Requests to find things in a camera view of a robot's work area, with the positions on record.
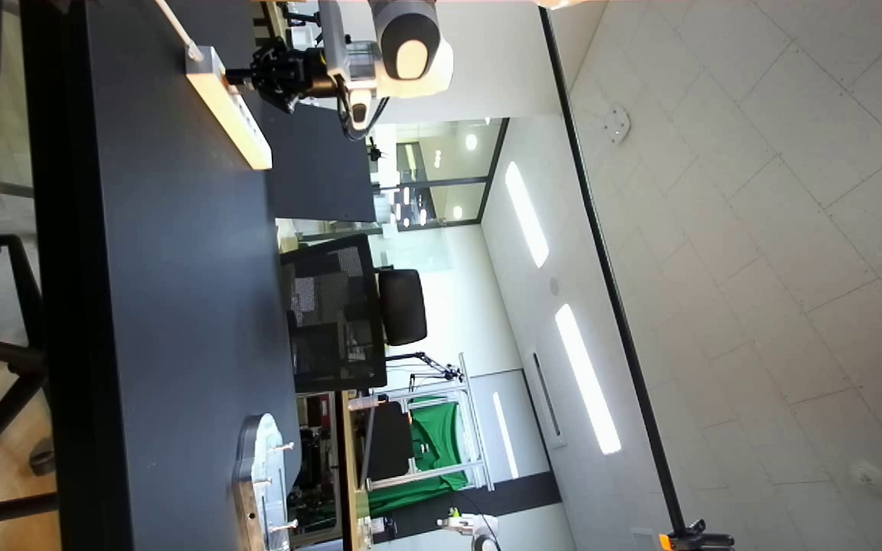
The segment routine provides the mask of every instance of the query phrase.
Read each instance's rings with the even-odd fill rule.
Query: light fixture
[[[413,172],[418,172],[418,150],[413,150],[413,144],[405,144],[405,157],[407,157],[407,172],[413,175]]]
[[[176,27],[176,34],[186,46],[186,80],[204,97],[204,103],[214,113],[234,146],[245,157],[245,163],[254,172],[271,172],[272,169],[272,150],[250,117],[245,97],[239,95],[236,85],[226,83],[226,68],[218,55],[214,46],[195,46],[186,27],[177,22],[171,5],[166,0],[158,0],[162,10],[166,22]]]
[[[559,309],[555,324],[559,324],[559,332],[563,340],[563,352],[568,352],[570,371],[575,376],[575,389],[582,392],[582,400],[586,400],[586,410],[587,410],[587,418],[591,418],[591,427],[596,427],[598,451],[605,456],[618,453],[623,451],[623,438],[618,438],[617,418],[614,418],[614,412],[611,412],[611,408],[605,400],[605,389],[598,382],[586,337],[582,337],[582,331],[579,331],[579,324],[572,317],[570,302],[563,302]]]
[[[513,434],[510,434],[510,423],[506,423],[506,410],[502,410],[502,395],[499,392],[493,392],[493,408],[496,408],[499,438],[502,438],[502,447],[506,447],[510,475],[520,478],[520,461],[519,461],[515,447],[513,447]]]
[[[519,224],[525,230],[525,241],[529,247],[529,258],[534,258],[537,267],[541,267],[545,258],[551,253],[551,247],[548,247],[548,241],[541,234],[529,188],[527,188],[525,175],[520,175],[520,169],[515,163],[506,164],[506,185],[510,185],[510,198],[513,198],[515,218],[519,218]]]
[[[465,133],[465,150],[478,150],[478,133],[476,132]]]
[[[586,2],[586,0],[537,0],[537,5],[541,5],[541,10],[568,10],[568,5],[579,5],[579,2]]]

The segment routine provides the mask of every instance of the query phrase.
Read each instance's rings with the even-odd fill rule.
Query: office chair
[[[0,234],[0,247],[10,252],[18,309],[23,309],[23,320],[26,320],[26,332],[29,332],[29,346],[0,344],[0,360],[17,372],[12,389],[0,398],[0,434],[3,434],[10,427],[10,423],[23,412],[23,408],[40,389],[47,389],[47,352],[42,352],[47,313],[42,313],[42,298],[40,298],[33,270],[26,258],[23,237],[18,234]],[[30,458],[33,470],[47,470],[42,464],[36,464],[42,458],[40,453],[33,453],[33,458]],[[42,514],[42,510],[51,510],[55,504],[59,504],[55,492],[0,502],[0,521],[26,516],[26,514]]]
[[[397,400],[369,410],[364,478],[382,480],[407,470],[413,456],[411,418]]]
[[[388,346],[407,346],[428,337],[422,284],[418,270],[378,270],[380,315]]]

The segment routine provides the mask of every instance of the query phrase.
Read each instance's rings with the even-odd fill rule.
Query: ceiling light
[[[510,423],[506,423],[506,410],[502,410],[502,395],[499,392],[493,392],[493,408],[496,408],[496,423],[499,423],[499,438],[502,438],[510,475],[520,478],[520,461],[515,458],[515,447],[513,447],[513,434],[510,434]]]
[[[548,247],[548,241],[541,234],[529,188],[527,188],[525,175],[520,175],[520,169],[515,163],[510,163],[510,169],[506,169],[506,185],[510,185],[510,198],[513,198],[515,218],[520,221],[529,258],[534,258],[537,267],[541,267],[545,258],[551,253],[551,247]]]
[[[478,133],[465,133],[465,150],[478,150]]]
[[[407,169],[418,172],[418,150],[413,144],[405,144]]]
[[[570,302],[563,302],[559,309],[555,320],[559,320],[559,332],[562,332],[563,350],[568,350],[570,371],[575,376],[575,389],[582,392],[582,400],[586,400],[596,438],[598,438],[598,451],[605,456],[618,453],[623,438],[618,438],[617,418],[605,400],[605,389],[598,382],[586,337],[572,317]]]

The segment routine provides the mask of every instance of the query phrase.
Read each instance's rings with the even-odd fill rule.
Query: chair
[[[407,346],[428,337],[422,284],[418,270],[378,270],[380,315],[388,346]]]
[[[369,443],[375,447],[369,451],[370,475],[364,478],[375,514],[462,489],[465,484],[493,489],[465,360],[442,363],[427,352],[388,354],[388,360],[407,360],[405,367],[413,371],[407,384],[382,384],[369,395],[378,400],[375,426],[369,426]],[[380,426],[380,410],[407,423]],[[378,464],[378,447],[388,453],[382,469]]]
[[[0,234],[0,247],[10,252],[23,320],[29,332],[29,346],[0,344],[0,360],[17,372],[12,389],[0,398],[0,434],[3,434],[10,423],[23,412],[23,408],[40,389],[47,389],[47,354],[42,354],[47,337],[42,337],[42,298],[36,291],[36,279],[26,258],[23,237]],[[51,510],[55,504],[59,504],[55,492],[0,502],[0,521],[42,514]]]
[[[411,469],[411,418],[397,400],[387,400],[369,412],[364,478],[397,478]]]

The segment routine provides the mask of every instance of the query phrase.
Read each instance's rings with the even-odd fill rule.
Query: white wall
[[[476,376],[473,395],[493,484],[551,470],[525,371]]]
[[[600,132],[614,102],[634,117],[626,146]],[[572,103],[686,516],[745,551],[882,548],[882,487],[861,478],[882,480],[882,0],[614,0]],[[559,138],[519,120],[506,159],[562,260],[529,270],[506,188],[484,233],[520,352],[548,350],[559,300],[582,302],[598,372],[623,389],[575,184],[559,146],[538,153]],[[617,458],[572,438],[551,453],[587,551],[669,525],[634,400],[614,410]]]
[[[468,372],[520,367],[478,226],[387,230],[370,244],[378,264],[418,267],[427,295],[428,337],[393,352],[422,350],[443,363],[457,363],[465,354]]]
[[[562,504],[506,514],[499,516],[496,533],[506,551],[572,551],[572,538],[570,538]],[[375,548],[382,548],[382,551],[462,551],[465,548],[468,551],[473,538],[457,536],[451,529],[443,533],[439,529],[439,533],[422,533],[413,538],[382,541]]]

